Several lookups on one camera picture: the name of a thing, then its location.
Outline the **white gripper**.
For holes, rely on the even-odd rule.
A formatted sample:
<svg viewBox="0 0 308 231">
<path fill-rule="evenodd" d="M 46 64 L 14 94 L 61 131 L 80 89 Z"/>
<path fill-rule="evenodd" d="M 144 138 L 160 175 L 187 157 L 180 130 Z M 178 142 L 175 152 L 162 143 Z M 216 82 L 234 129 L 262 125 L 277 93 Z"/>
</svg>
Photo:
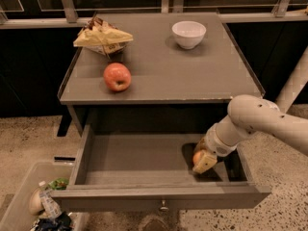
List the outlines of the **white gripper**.
<svg viewBox="0 0 308 231">
<path fill-rule="evenodd" d="M 205 134 L 205 139 L 202 138 L 195 147 L 196 152 L 203 152 L 200 161 L 196 165 L 193 165 L 192 170 L 195 173 L 204 173 L 205 171 L 212 168 L 218 161 L 216 155 L 205 151 L 206 148 L 219 157 L 226 157 L 231 152 L 233 152 L 237 146 L 226 145 L 224 142 L 222 142 L 217 134 L 217 126 L 214 124 Z"/>
</svg>

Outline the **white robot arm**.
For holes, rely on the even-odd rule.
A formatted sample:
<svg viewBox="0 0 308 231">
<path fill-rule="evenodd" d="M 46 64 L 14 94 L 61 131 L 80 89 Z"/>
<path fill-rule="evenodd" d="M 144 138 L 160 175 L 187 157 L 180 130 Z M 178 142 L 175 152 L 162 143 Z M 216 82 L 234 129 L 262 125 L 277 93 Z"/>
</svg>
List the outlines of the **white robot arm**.
<svg viewBox="0 0 308 231">
<path fill-rule="evenodd" d="M 241 141 L 255 132 L 272 135 L 300 153 L 308 155 L 308 120 L 287 112 L 308 81 L 308 52 L 304 51 L 275 102 L 238 95 L 227 107 L 227 116 L 215 123 L 194 149 L 192 170 L 202 174 L 218 157 L 226 157 Z"/>
</svg>

